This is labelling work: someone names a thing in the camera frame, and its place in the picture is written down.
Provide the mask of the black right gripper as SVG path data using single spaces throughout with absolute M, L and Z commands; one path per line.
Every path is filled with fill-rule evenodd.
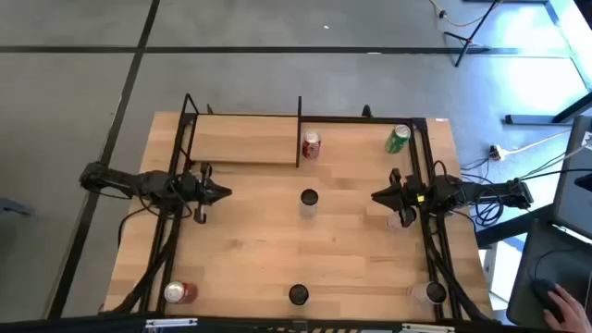
M 390 185 L 372 193 L 372 200 L 393 209 L 400 218 L 401 226 L 408 228 L 420 216 L 426 203 L 427 190 L 414 176 L 407 177 L 404 183 L 401 180 L 400 170 L 393 168 Z

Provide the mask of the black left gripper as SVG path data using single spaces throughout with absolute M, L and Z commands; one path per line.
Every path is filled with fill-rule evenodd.
M 193 211 L 193 219 L 198 224 L 205 224 L 207 215 L 205 207 L 208 204 L 214 204 L 217 201 L 230 196 L 231 189 L 216 184 L 211 176 L 211 165 L 209 163 L 200 164 L 201 177 L 197 178 L 190 171 L 184 171 L 180 176 L 179 187 L 181 198 L 184 202 L 197 202 L 198 206 Z M 206 201 L 205 182 L 208 181 L 208 189 L 215 191 L 208 194 Z

